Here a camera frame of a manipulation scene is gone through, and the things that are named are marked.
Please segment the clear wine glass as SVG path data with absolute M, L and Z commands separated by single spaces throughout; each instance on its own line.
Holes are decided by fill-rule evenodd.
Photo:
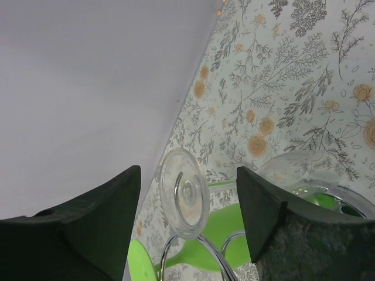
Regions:
M 339 163 L 324 150 L 283 153 L 255 172 L 270 183 L 307 197 L 329 190 L 340 182 Z M 165 156 L 160 175 L 162 209 L 177 236 L 191 240 L 204 230 L 210 213 L 210 194 L 235 190 L 236 181 L 209 184 L 199 161 L 186 149 Z

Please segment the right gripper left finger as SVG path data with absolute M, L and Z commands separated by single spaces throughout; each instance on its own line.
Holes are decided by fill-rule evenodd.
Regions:
M 141 168 L 31 217 L 1 221 L 2 280 L 121 280 Z

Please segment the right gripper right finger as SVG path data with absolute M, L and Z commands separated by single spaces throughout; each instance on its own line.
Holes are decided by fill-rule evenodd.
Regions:
M 340 188 L 344 205 L 306 201 L 247 167 L 237 193 L 251 261 L 261 280 L 373 280 L 374 205 Z

